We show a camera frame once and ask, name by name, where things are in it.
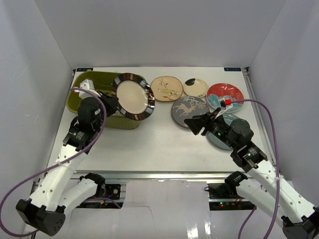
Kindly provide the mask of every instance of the blue plate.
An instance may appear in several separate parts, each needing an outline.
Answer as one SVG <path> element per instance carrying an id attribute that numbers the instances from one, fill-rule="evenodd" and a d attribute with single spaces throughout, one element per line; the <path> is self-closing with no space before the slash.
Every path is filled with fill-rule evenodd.
<path id="1" fill-rule="evenodd" d="M 233 115 L 233 114 L 223 114 L 223 117 L 224 117 L 226 124 L 228 124 L 228 125 L 230 125 L 233 122 L 233 120 L 238 119 L 238 117 Z M 215 145 L 216 147 L 218 147 L 220 149 L 228 150 L 228 151 L 232 150 L 230 147 L 228 147 L 226 144 L 224 144 L 222 141 L 220 141 L 212 133 L 208 133 L 207 138 L 208 138 L 208 141 L 210 143 L 212 143 L 213 145 Z"/>

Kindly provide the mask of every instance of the gray plate with deer design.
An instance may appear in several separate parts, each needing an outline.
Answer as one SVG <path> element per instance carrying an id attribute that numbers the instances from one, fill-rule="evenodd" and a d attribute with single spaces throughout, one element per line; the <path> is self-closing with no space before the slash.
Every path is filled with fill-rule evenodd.
<path id="1" fill-rule="evenodd" d="M 204 115 L 209 111 L 205 101 L 197 97 L 184 96 L 174 102 L 171 108 L 171 115 L 176 123 L 180 126 L 188 128 L 184 123 L 185 119 L 190 119 L 193 116 Z"/>

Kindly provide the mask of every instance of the white table surface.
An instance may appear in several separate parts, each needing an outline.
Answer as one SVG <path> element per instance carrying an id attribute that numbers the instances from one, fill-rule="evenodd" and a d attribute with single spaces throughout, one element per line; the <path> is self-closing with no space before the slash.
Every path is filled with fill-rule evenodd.
<path id="1" fill-rule="evenodd" d="M 244 98 L 249 98 L 243 73 L 225 72 L 222 67 L 95 67 L 94 71 L 139 74 L 149 84 L 153 79 L 165 75 L 177 77 L 182 83 L 191 78 L 200 78 L 208 86 L 230 83 L 240 89 Z M 76 72 L 74 80 L 81 73 Z M 242 171 L 232 161 L 229 151 L 220 150 L 210 144 L 206 137 L 195 136 L 190 130 L 177 125 L 170 113 L 172 104 L 156 102 L 153 114 L 134 130 L 105 128 L 77 171 Z M 252 140 L 265 151 L 251 103 L 245 103 L 235 114 L 249 122 L 254 132 Z M 54 164 L 70 122 L 75 116 L 67 108 L 64 109 L 49 165 Z"/>

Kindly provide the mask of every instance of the deer illustration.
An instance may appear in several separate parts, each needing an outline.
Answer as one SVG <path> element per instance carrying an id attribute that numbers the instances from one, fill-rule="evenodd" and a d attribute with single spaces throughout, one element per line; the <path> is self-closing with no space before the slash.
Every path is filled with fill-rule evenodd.
<path id="1" fill-rule="evenodd" d="M 195 105 L 194 105 L 194 106 L 191 105 L 190 108 L 188 108 L 188 107 L 187 107 L 185 104 L 183 104 L 183 103 L 180 104 L 179 106 L 174 106 L 173 108 L 176 108 L 176 107 L 177 107 L 176 112 L 177 112 L 178 110 L 183 110 L 183 111 L 184 111 L 183 113 L 180 114 L 180 116 L 187 116 L 190 112 L 192 112 L 192 111 L 196 108 L 197 103 L 198 103 L 198 101 L 195 101 Z"/>

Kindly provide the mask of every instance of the red object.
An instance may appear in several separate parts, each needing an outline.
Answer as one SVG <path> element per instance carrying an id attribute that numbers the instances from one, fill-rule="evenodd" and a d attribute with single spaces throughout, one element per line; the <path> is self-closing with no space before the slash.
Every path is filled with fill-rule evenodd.
<path id="1" fill-rule="evenodd" d="M 212 94 L 216 95 L 218 98 L 231 96 L 231 98 L 236 101 L 244 99 L 243 94 L 237 87 L 227 83 L 218 83 L 211 86 L 208 89 L 206 96 L 209 97 Z"/>
<path id="2" fill-rule="evenodd" d="M 230 105 L 231 104 L 231 99 L 227 99 L 227 100 L 225 100 L 225 105 Z"/>

